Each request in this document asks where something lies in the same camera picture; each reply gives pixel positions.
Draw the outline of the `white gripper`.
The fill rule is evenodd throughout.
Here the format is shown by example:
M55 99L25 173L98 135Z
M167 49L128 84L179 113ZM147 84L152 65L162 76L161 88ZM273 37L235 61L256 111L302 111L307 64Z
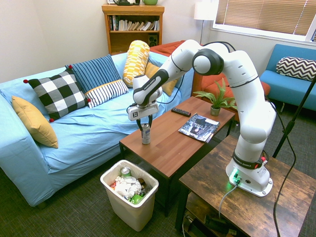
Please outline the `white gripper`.
M128 118L130 121L134 121L136 120L137 125L140 129L140 131L142 131L142 125L141 125L141 118L148 116L148 124L149 127L152 126L152 122L153 122L153 114L158 112L158 104L157 103L151 103L146 107L139 107L138 105L135 106L131 106L127 109L127 113L128 113Z

